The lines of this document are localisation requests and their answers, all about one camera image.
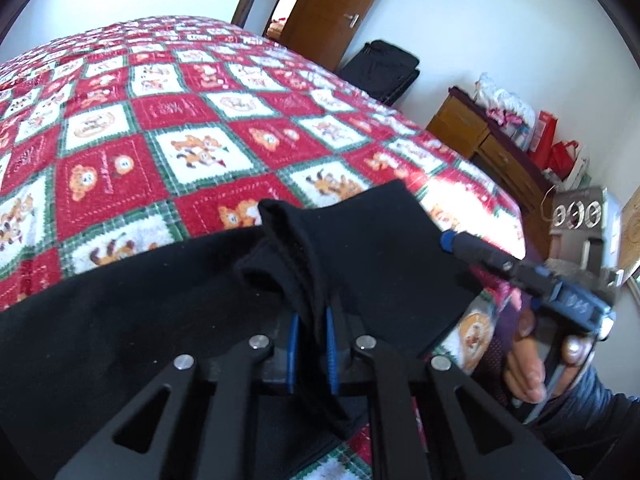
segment bed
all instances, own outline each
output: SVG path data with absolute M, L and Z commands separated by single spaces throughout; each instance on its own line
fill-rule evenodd
M 260 224 L 263 198 L 329 206 L 401 179 L 441 229 L 514 256 L 516 203 L 398 111 L 210 18 L 96 28 L 0 66 L 0 308 L 188 237 Z M 438 346 L 471 372 L 506 301 L 485 290 Z M 297 478 L 369 479 L 367 429 Z

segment hand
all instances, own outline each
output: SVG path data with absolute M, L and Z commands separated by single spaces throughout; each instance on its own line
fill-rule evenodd
M 527 309 L 520 315 L 518 330 L 513 336 L 513 347 L 507 355 L 504 381 L 511 393 L 531 404 L 538 404 L 546 398 L 545 364 L 538 357 L 538 342 L 531 335 L 536 327 L 536 316 Z M 578 373 L 586 359 L 592 359 L 591 342 L 578 336 L 569 336 L 562 344 L 562 358 L 566 369 L 553 397 L 562 395 L 579 381 Z

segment wooden cabinet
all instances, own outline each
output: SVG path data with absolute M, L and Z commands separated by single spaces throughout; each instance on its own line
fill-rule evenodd
M 549 252 L 552 187 L 529 157 L 507 137 L 484 110 L 459 88 L 427 126 L 433 135 L 474 163 L 520 205 L 527 246 L 543 259 Z

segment wooden door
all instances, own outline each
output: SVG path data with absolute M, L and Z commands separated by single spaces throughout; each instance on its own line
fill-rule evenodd
M 298 0 L 280 43 L 335 70 L 374 0 Z

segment black bag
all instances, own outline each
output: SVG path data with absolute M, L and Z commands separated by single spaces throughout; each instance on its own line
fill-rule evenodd
M 418 63 L 413 54 L 376 40 L 365 44 L 337 76 L 391 106 L 420 75 Z

